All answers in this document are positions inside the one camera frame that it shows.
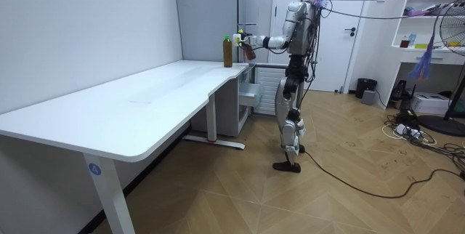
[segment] trash can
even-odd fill
[[[355,96],[359,99],[363,98],[363,92],[365,92],[365,90],[367,89],[374,91],[377,84],[377,81],[372,80],[370,78],[359,78],[357,80],[357,89],[355,90]]]

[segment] blue circular sticker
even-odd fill
[[[89,169],[90,169],[90,172],[92,172],[93,174],[96,174],[97,176],[102,173],[99,166],[95,164],[89,164]]]

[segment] power strip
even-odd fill
[[[395,131],[401,136],[404,135],[404,133],[406,132],[409,133],[412,137],[415,137],[417,139],[419,139],[421,136],[421,132],[419,130],[411,129],[410,127],[407,127],[404,124],[397,125],[397,127],[395,128]]]

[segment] desk top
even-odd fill
[[[0,134],[141,161],[247,66],[180,60],[2,114]]]

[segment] white door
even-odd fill
[[[276,13],[271,26],[273,36],[283,32],[286,10],[291,1],[298,0],[275,0]],[[333,1],[335,11],[352,15],[360,15],[362,7],[363,1]],[[328,18],[321,20],[316,79],[310,89],[333,92],[344,86],[359,22],[360,19],[357,17],[347,17],[336,13],[331,13]],[[347,30],[352,28],[356,28],[354,36],[351,36],[351,31]],[[270,63],[288,64],[289,62],[289,55],[286,53],[282,55],[270,53],[270,55]]]

